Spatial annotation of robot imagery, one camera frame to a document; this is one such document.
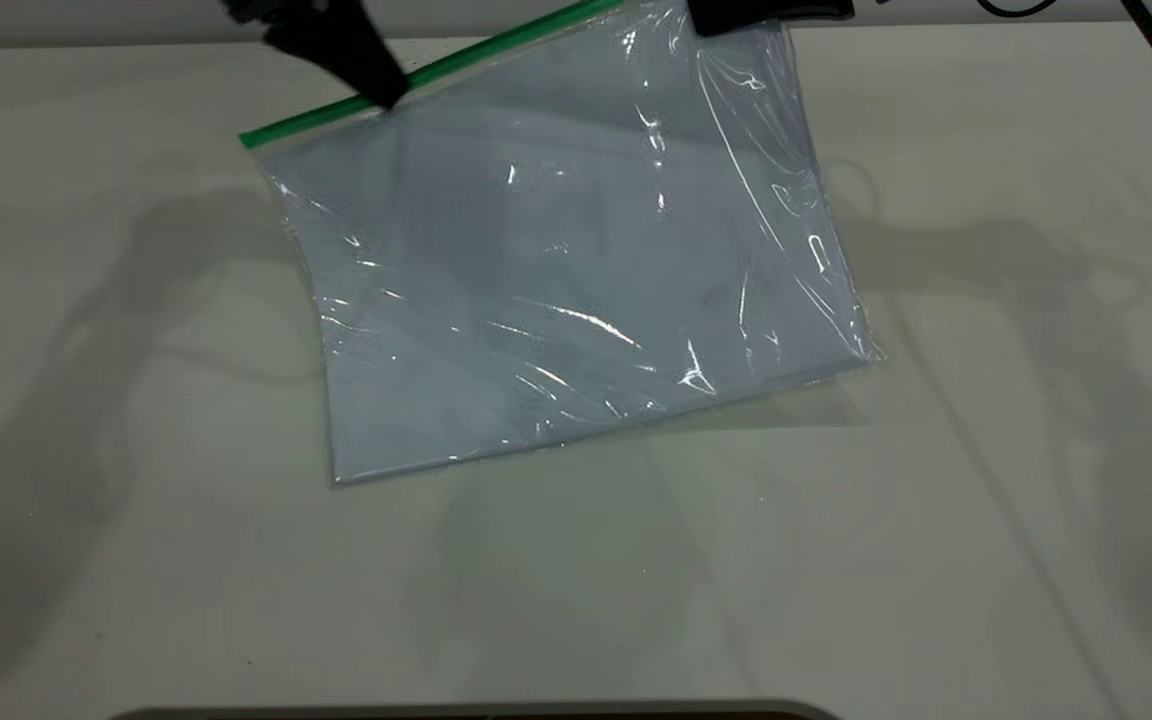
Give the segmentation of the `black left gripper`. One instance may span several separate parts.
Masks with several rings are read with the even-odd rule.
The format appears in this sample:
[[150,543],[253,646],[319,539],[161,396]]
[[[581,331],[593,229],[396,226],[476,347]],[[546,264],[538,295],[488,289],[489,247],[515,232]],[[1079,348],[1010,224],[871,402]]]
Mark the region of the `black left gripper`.
[[328,71],[356,94],[392,109],[410,79],[361,1],[221,1],[238,26],[260,23],[274,50]]

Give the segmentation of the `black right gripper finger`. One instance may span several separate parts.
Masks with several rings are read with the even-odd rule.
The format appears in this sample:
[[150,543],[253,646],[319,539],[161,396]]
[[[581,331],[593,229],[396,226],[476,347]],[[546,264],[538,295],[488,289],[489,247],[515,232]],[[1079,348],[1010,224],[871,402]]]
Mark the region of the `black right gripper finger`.
[[854,1],[846,0],[691,0],[687,12],[695,32],[708,38],[772,20],[850,20],[855,8]]

